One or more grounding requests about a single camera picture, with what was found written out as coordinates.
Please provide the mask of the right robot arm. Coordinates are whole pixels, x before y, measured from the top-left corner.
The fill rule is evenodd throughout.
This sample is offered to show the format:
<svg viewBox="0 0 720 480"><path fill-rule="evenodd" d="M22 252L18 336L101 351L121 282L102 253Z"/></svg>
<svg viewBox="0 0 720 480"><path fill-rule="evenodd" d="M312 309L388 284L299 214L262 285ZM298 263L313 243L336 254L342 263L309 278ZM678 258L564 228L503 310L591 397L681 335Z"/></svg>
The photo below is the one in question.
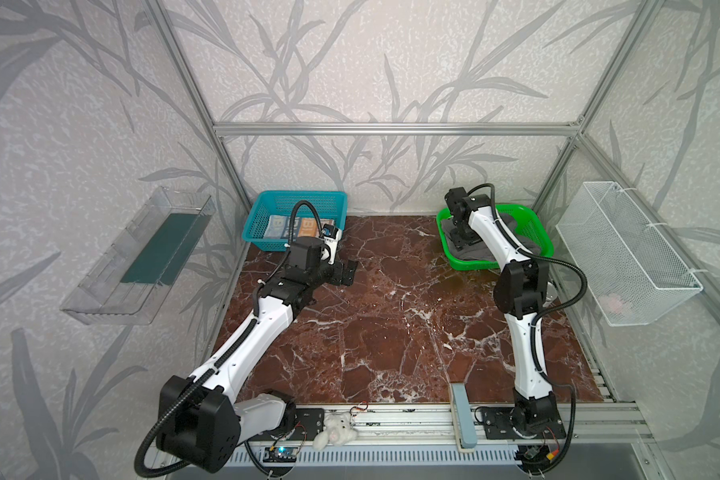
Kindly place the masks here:
<svg viewBox="0 0 720 480"><path fill-rule="evenodd" d="M581 280L580 300L586 292L584 272L565 261L533 254L512 233L498 213L495 188L484 183L467 191L450 189L444 196L452 227L447 231L455 247L482 244L500 268L493 290L496 307L510 327L515 360L513 429L523 438L532 438L559 419L553 382L548 376L543 354L541 319L556 311L545 306L549 266L558 264L573 270Z"/></svg>

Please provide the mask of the printed rabbit towel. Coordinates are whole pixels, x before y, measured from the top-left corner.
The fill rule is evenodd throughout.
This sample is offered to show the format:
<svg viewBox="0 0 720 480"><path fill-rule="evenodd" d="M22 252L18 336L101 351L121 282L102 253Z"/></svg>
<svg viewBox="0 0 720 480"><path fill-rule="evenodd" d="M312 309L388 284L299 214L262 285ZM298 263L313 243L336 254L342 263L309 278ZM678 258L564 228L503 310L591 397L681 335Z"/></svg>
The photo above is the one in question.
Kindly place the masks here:
<svg viewBox="0 0 720 480"><path fill-rule="evenodd" d="M317 237L320 226L313 217L296 217L291 221L288 216L271 215L268 218L263 237L265 239L285 239L290 233L293 237L312 236Z"/></svg>

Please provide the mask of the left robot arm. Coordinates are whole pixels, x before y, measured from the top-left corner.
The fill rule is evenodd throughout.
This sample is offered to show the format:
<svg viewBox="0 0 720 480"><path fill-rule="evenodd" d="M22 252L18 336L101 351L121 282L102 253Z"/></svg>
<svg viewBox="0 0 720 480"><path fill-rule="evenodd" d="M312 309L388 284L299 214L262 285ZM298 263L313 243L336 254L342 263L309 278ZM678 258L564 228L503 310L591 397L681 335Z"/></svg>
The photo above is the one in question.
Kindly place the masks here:
<svg viewBox="0 0 720 480"><path fill-rule="evenodd" d="M296 235L301 208L317 222L316 235ZM288 395L262 393L239 401L238 394L272 343L313 302L315 291L325 284L351 285L357 263L337 259L342 230L321 222L310 201L295 203L287 227L284 257L259 282L246 319L189 376L172 376L162 387L157 421L135 454L139 477L158 478L190 465L216 473L251 438L295 429L296 408Z"/></svg>

